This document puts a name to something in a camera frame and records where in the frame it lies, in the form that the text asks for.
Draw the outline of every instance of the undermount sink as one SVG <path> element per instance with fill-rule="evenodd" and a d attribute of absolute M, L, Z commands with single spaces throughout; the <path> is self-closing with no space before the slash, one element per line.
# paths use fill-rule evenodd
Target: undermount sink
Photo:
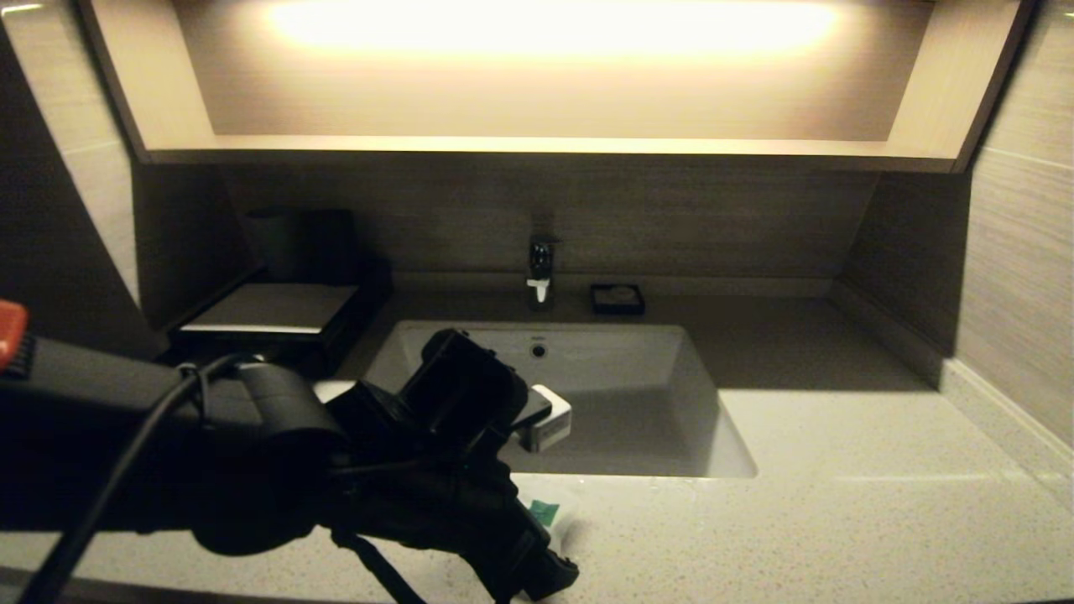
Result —
<path fill-rule="evenodd" d="M 437 331 L 465 331 L 526 384 L 572 408 L 570 436 L 540 454 L 508 443 L 512 472 L 753 477 L 757 468 L 690 335 L 677 326 L 402 321 L 364 378 L 397 391 Z"/>

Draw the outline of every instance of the chrome faucet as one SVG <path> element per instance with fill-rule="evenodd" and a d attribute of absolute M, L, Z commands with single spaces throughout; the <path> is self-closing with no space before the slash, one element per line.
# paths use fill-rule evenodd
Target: chrome faucet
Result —
<path fill-rule="evenodd" d="M 548 311 L 552 307 L 552 245 L 556 243 L 560 240 L 547 235 L 529 238 L 526 298 L 534 311 Z"/>

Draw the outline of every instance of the quartz countertop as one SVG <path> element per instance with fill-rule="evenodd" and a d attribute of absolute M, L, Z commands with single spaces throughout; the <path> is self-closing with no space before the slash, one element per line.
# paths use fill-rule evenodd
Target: quartz countertop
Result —
<path fill-rule="evenodd" d="M 1074 598 L 1074 516 L 824 300 L 652 298 L 644 317 L 550 313 L 521 293 L 397 293 L 344 362 L 358 378 L 402 319 L 682 325 L 753 455 L 753 478 L 517 474 L 569 491 L 563 549 L 581 576 L 549 602 L 1025 602 Z M 0 536 L 0 583 L 55 536 Z M 487 602 L 456 557 L 378 542 L 431 602 Z M 187 533 L 98 535 L 72 593 L 390 602 L 326 531 L 223 558 Z M 206 596 L 220 602 L 219 595 Z"/>

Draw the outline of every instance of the black soap dish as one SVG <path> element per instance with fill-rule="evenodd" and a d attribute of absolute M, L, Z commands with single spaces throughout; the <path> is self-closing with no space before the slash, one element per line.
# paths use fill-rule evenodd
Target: black soap dish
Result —
<path fill-rule="evenodd" d="M 645 299 L 636 285 L 594 284 L 590 286 L 590 300 L 597 315 L 645 314 Z"/>

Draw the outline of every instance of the black cable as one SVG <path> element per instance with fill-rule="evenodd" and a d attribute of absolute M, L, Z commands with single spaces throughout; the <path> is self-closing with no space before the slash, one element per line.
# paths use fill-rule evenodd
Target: black cable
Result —
<path fill-rule="evenodd" d="M 348 468 L 333 468 L 328 471 L 328 474 L 332 478 L 346 478 L 350 476 L 365 476 L 367 474 L 387 474 L 391 472 L 405 472 L 408 470 L 419 470 L 429 465 L 433 465 L 439 461 L 445 461 L 452 459 L 446 456 L 432 456 L 423 457 L 419 459 L 411 459 L 408 461 L 398 461 L 393 463 L 379 463 L 376 465 L 352 465 Z"/>
<path fill-rule="evenodd" d="M 252 362 L 257 359 L 250 355 L 229 355 L 209 363 L 201 373 L 206 379 L 212 379 L 226 370 L 230 370 L 237 363 Z M 97 532 L 97 526 L 104 515 L 108 503 L 127 481 L 127 477 L 137 461 L 146 444 L 162 425 L 163 420 L 183 403 L 200 385 L 200 377 L 197 373 L 188 374 L 178 384 L 168 390 L 149 408 L 149 413 L 130 443 L 119 455 L 107 479 L 97 492 L 92 503 L 83 514 L 82 518 L 60 537 L 60 541 L 53 546 L 48 558 L 38 570 L 30 584 L 26 586 L 23 595 L 18 599 L 18 604 L 50 604 L 56 601 L 60 590 L 71 577 L 78 559 L 82 558 L 89 541 Z"/>
<path fill-rule="evenodd" d="M 373 573 L 373 576 L 380 581 L 388 594 L 395 599 L 397 604 L 425 604 L 425 601 L 407 585 L 406 579 L 392 566 L 380 553 L 375 545 L 365 541 L 354 533 L 332 529 L 332 541 L 339 547 L 349 549 L 358 555 L 362 564 Z"/>

